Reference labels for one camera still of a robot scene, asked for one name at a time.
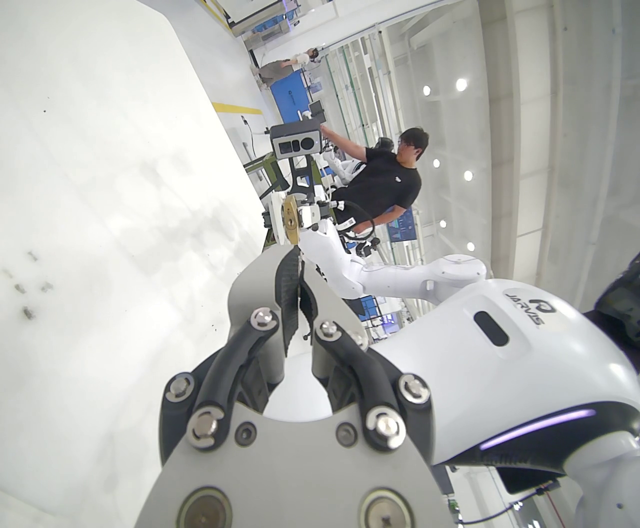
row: white robotic hand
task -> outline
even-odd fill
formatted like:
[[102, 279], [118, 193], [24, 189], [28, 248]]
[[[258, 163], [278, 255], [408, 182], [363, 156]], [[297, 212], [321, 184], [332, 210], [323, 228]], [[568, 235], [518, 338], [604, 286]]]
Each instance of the white robotic hand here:
[[329, 167], [335, 174], [336, 178], [333, 179], [333, 183], [336, 187], [344, 187], [346, 185], [347, 173], [342, 168], [342, 163], [335, 157], [333, 150], [327, 150], [322, 154], [323, 159], [329, 164]]
[[330, 220], [321, 220], [317, 230], [301, 230], [298, 245], [343, 299], [375, 295], [424, 299], [438, 305], [465, 286], [486, 278], [486, 266], [468, 255], [450, 255], [424, 266], [368, 265], [360, 257], [345, 253]]
[[[163, 470], [136, 528], [321, 528], [356, 517], [447, 528], [437, 464], [535, 470], [522, 490], [568, 474], [584, 491], [577, 528], [639, 525], [635, 370], [555, 296], [480, 281], [370, 346], [297, 249], [275, 246], [236, 279], [228, 309], [227, 343], [163, 390]], [[332, 414], [290, 423], [264, 412], [285, 383], [298, 309]], [[300, 475], [313, 478], [300, 486]]]

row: black t-shirt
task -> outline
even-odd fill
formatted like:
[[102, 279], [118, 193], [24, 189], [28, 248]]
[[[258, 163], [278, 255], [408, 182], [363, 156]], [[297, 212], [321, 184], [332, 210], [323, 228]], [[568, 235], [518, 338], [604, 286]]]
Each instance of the black t-shirt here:
[[[367, 211], [371, 218], [380, 216], [394, 205], [409, 209], [420, 193], [422, 180], [416, 169], [400, 165], [393, 152], [367, 149], [367, 165], [349, 183], [333, 192], [334, 200], [348, 200]], [[362, 214], [345, 208], [348, 216], [364, 221]]]

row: man's arm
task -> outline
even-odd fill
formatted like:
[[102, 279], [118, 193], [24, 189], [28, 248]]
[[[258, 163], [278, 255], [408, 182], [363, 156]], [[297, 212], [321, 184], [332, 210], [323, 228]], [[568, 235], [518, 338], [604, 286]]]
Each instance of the man's arm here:
[[[384, 212], [380, 216], [375, 217], [373, 219], [373, 222], [376, 225], [388, 224], [388, 223], [393, 222], [394, 220], [397, 220], [398, 218], [400, 218], [404, 214], [405, 211], [406, 211], [406, 209], [403, 209], [399, 205], [394, 205], [394, 208], [391, 211]], [[371, 222], [362, 222], [362, 223], [359, 223], [358, 225], [353, 227], [353, 232], [356, 235], [359, 235], [360, 233], [362, 233], [364, 230], [368, 229], [369, 227], [371, 227]]]
[[349, 156], [359, 159], [360, 161], [367, 161], [367, 151], [361, 146], [353, 143], [353, 141], [343, 138], [336, 134], [333, 130], [329, 130], [324, 125], [320, 125], [322, 135], [332, 142], [336, 147], [345, 151]]

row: blue screen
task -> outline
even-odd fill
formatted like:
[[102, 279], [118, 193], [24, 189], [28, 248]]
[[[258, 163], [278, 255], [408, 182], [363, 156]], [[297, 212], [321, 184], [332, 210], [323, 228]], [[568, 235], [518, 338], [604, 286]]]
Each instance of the blue screen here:
[[395, 333], [400, 331], [400, 324], [398, 323], [395, 314], [387, 314], [385, 316], [381, 316], [380, 319], [382, 319], [382, 328], [385, 329], [386, 333]]
[[362, 306], [364, 308], [364, 315], [358, 316], [361, 321], [368, 321], [373, 319], [374, 317], [379, 317], [380, 313], [378, 312], [378, 307], [376, 306], [376, 300], [368, 295], [360, 299], [362, 302]]
[[408, 240], [416, 240], [415, 222], [413, 220], [413, 211], [407, 209], [403, 215], [387, 224], [387, 232], [392, 242], [403, 242]]

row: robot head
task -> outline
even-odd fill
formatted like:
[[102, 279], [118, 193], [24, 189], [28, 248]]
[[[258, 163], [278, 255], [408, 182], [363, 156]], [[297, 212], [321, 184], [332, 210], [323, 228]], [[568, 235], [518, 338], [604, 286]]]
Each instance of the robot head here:
[[394, 142], [389, 138], [380, 138], [373, 148], [381, 148], [382, 150], [394, 151]]

